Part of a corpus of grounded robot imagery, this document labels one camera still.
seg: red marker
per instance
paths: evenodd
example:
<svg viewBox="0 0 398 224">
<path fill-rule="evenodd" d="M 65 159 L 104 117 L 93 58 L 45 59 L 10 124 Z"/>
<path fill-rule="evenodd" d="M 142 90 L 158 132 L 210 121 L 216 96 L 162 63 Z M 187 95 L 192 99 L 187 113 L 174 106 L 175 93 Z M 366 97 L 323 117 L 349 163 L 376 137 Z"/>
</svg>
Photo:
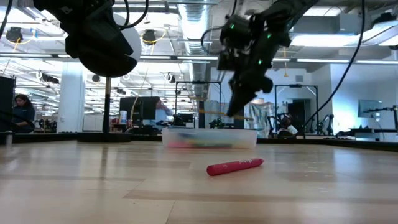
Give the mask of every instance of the red marker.
<svg viewBox="0 0 398 224">
<path fill-rule="evenodd" d="M 248 169 L 260 166 L 264 162 L 263 159 L 247 159 L 243 161 L 226 162 L 223 164 L 215 164 L 207 167 L 207 174 L 210 176 L 227 174 L 230 172 Z"/>
</svg>

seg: screen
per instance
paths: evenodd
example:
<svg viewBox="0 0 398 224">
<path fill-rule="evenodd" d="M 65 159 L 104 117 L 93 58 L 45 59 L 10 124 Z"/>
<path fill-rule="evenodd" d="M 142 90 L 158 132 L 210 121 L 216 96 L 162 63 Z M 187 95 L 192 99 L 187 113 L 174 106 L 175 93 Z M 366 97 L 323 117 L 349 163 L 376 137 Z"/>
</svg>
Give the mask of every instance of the screen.
<svg viewBox="0 0 398 224">
<path fill-rule="evenodd" d="M 120 98 L 120 108 L 121 111 L 127 111 L 127 119 L 130 119 L 131 108 L 136 100 L 135 97 L 124 97 Z M 139 102 L 142 103 L 142 119 L 143 120 L 155 120 L 156 119 L 156 103 L 159 101 L 159 97 L 139 97 L 136 105 L 134 106 L 134 114 L 139 112 Z"/>
<path fill-rule="evenodd" d="M 360 118 L 380 118 L 379 112 L 368 112 L 369 110 L 381 109 L 382 102 L 379 100 L 359 100 L 358 117 Z"/>
</svg>

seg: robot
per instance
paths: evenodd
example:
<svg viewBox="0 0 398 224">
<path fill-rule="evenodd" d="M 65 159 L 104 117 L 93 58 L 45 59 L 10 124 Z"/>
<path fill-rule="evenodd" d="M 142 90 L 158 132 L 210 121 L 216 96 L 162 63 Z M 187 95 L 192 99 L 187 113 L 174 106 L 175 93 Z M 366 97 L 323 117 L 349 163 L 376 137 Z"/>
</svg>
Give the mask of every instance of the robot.
<svg viewBox="0 0 398 224">
<path fill-rule="evenodd" d="M 250 19 L 236 14 L 228 18 L 220 36 L 225 49 L 218 60 L 219 70 L 234 72 L 229 81 L 232 98 L 228 116 L 242 110 L 256 92 L 271 92 L 273 82 L 264 74 L 272 67 L 278 48 L 290 45 L 289 30 L 318 1 L 278 0 Z M 137 35 L 127 41 L 122 33 L 137 22 L 118 25 L 113 18 L 113 4 L 114 0 L 34 0 L 38 10 L 53 14 L 69 34 L 65 40 L 67 54 L 79 58 L 97 75 L 120 77 L 137 65 L 141 45 Z"/>
</svg>

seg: black pole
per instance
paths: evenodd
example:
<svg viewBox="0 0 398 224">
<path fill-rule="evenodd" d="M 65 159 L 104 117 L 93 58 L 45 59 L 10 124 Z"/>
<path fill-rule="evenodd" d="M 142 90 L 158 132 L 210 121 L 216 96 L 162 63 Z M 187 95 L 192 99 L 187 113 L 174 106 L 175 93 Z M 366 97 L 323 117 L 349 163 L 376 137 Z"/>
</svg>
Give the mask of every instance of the black pole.
<svg viewBox="0 0 398 224">
<path fill-rule="evenodd" d="M 220 92 L 219 92 L 219 98 L 220 98 L 220 103 L 218 104 L 218 118 L 221 119 L 221 82 L 218 83 L 218 85 L 220 86 Z"/>
<path fill-rule="evenodd" d="M 111 77 L 106 77 L 105 86 L 105 111 L 104 111 L 104 121 L 102 125 L 102 132 L 105 134 L 109 133 L 109 114 L 111 108 Z"/>
<path fill-rule="evenodd" d="M 175 83 L 175 110 L 174 110 L 174 114 L 177 115 L 177 91 L 178 91 L 178 84 L 179 82 Z"/>
<path fill-rule="evenodd" d="M 394 122 L 398 134 L 398 107 L 396 105 L 392 106 L 392 112 L 394 113 Z"/>
<path fill-rule="evenodd" d="M 316 101 L 317 101 L 317 134 L 319 134 L 319 129 L 318 129 L 318 127 L 319 127 L 319 100 L 318 100 L 318 87 L 317 87 L 317 86 L 315 86 L 314 88 L 315 88 L 315 94 L 316 94 L 316 97 L 315 97 L 315 99 L 316 99 Z"/>
<path fill-rule="evenodd" d="M 276 95 L 276 91 L 277 91 L 277 88 L 278 88 L 278 85 L 276 85 L 275 86 L 275 118 L 274 118 L 274 129 L 275 129 L 275 133 L 277 133 L 278 132 L 278 129 L 277 129 L 277 120 L 276 120 L 276 117 L 277 117 L 277 95 Z"/>
</svg>

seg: ventilation duct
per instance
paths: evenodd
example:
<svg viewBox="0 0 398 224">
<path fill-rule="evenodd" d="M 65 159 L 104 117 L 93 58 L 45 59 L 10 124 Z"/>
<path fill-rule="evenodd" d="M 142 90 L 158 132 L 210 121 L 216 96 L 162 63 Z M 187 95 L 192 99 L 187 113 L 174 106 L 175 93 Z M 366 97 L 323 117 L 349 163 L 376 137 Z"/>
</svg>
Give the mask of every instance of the ventilation duct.
<svg viewBox="0 0 398 224">
<path fill-rule="evenodd" d="M 177 8 L 181 15 L 181 28 L 184 39 L 200 39 L 208 28 L 210 7 L 200 4 L 180 4 Z M 185 49 L 188 55 L 205 55 L 205 51 L 199 42 L 186 42 Z M 210 79 L 210 74 L 206 74 L 207 64 L 193 63 L 190 66 L 191 80 Z M 195 96 L 203 97 L 207 95 L 204 95 L 203 85 L 194 85 L 193 87 Z"/>
</svg>

